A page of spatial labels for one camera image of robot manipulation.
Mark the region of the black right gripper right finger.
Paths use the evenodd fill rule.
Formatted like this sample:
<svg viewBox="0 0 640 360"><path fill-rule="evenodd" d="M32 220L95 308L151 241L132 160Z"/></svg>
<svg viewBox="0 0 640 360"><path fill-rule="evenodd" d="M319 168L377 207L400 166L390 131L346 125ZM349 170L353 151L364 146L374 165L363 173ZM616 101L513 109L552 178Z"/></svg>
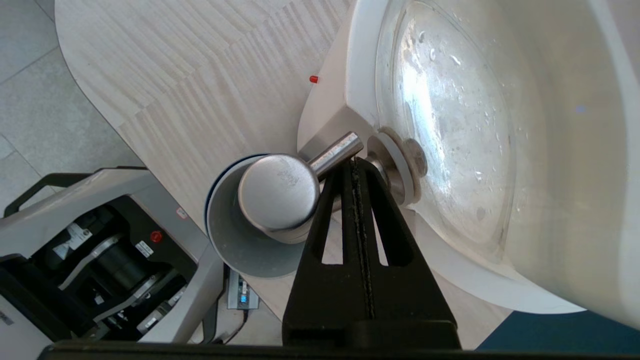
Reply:
<svg viewBox="0 0 640 360"><path fill-rule="evenodd" d="M358 250L368 317L455 322L412 231L379 171L355 160Z"/></svg>

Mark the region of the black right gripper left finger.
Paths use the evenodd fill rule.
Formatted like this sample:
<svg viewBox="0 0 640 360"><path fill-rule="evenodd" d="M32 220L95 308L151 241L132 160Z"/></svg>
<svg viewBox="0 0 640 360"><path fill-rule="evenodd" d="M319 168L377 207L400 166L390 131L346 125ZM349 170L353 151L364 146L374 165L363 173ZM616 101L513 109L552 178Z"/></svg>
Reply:
<svg viewBox="0 0 640 360"><path fill-rule="evenodd" d="M333 170L322 191L282 320L284 347L371 349L370 308L359 248L354 171L361 160ZM340 196L342 263L325 264L334 198Z"/></svg>

